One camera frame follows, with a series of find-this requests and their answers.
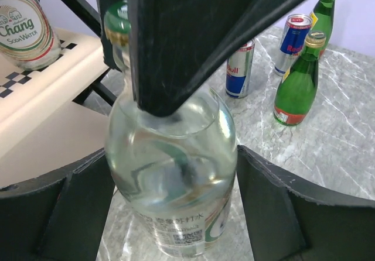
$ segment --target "blue and silver can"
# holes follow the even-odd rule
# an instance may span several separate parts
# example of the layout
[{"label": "blue and silver can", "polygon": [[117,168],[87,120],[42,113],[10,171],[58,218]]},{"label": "blue and silver can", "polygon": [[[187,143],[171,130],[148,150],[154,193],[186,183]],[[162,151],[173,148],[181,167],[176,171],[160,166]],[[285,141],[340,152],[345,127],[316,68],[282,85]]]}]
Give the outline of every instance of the blue and silver can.
[{"label": "blue and silver can", "polygon": [[288,16],[280,41],[280,50],[275,61],[276,74],[283,76],[297,60],[311,26],[312,19],[308,15],[293,14]]},{"label": "blue and silver can", "polygon": [[255,41],[250,40],[227,60],[226,92],[232,98],[244,98],[249,92]]}]

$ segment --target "gray marble surface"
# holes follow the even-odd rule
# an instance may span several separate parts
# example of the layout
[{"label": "gray marble surface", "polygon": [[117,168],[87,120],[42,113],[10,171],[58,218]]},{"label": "gray marble surface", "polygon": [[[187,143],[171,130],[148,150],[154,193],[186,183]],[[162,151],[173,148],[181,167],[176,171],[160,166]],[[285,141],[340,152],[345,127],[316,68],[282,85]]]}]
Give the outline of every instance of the gray marble surface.
[{"label": "gray marble surface", "polygon": [[[225,65],[208,83],[233,114],[239,142],[271,162],[321,186],[375,199],[375,59],[329,46],[320,62],[319,88],[313,107],[296,127],[282,126],[272,115],[280,77],[272,72],[281,29],[256,39],[251,94],[235,100],[224,92]],[[116,94],[122,75],[104,83]],[[96,95],[86,106],[103,114],[110,107]],[[229,222],[218,244],[194,260],[254,260],[238,184]],[[97,261],[181,260],[159,252],[143,233],[119,192],[113,196]]]}]

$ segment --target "white wall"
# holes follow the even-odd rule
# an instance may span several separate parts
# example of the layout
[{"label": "white wall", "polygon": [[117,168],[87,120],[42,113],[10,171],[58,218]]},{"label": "white wall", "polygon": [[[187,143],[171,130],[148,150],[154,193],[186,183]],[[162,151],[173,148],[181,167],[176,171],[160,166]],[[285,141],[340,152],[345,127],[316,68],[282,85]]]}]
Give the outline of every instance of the white wall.
[{"label": "white wall", "polygon": [[[60,0],[40,0],[53,26],[94,33]],[[96,10],[96,0],[86,0]],[[318,0],[306,0],[291,13],[309,14]],[[375,0],[336,0],[335,28],[331,43],[375,57]],[[285,18],[276,23],[284,27]]]},{"label": "white wall", "polygon": [[[86,1],[98,10],[96,0]],[[61,0],[40,0],[40,4],[52,26],[95,36],[94,32],[67,8]]]}]

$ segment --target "qr code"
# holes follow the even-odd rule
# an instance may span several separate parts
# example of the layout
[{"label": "qr code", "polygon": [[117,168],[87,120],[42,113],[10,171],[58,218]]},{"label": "qr code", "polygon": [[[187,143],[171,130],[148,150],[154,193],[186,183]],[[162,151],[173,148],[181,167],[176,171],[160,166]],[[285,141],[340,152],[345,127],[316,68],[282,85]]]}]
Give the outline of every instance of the qr code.
[{"label": "qr code", "polygon": [[177,245],[190,245],[195,242],[200,242],[202,240],[202,230],[196,231],[194,233],[183,233],[181,235],[173,235],[175,244]]}]

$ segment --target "green bottle cap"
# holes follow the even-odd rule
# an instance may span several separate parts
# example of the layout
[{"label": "green bottle cap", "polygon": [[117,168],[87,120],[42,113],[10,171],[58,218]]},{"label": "green bottle cap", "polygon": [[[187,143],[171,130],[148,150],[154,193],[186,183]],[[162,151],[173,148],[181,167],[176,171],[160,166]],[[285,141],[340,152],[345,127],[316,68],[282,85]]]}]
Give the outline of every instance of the green bottle cap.
[{"label": "green bottle cap", "polygon": [[324,46],[326,38],[326,34],[322,31],[310,31],[305,39],[305,44],[313,49],[319,49]]},{"label": "green bottle cap", "polygon": [[131,26],[128,19],[128,2],[123,0],[111,6],[104,15],[105,36],[112,44],[126,46]]}]

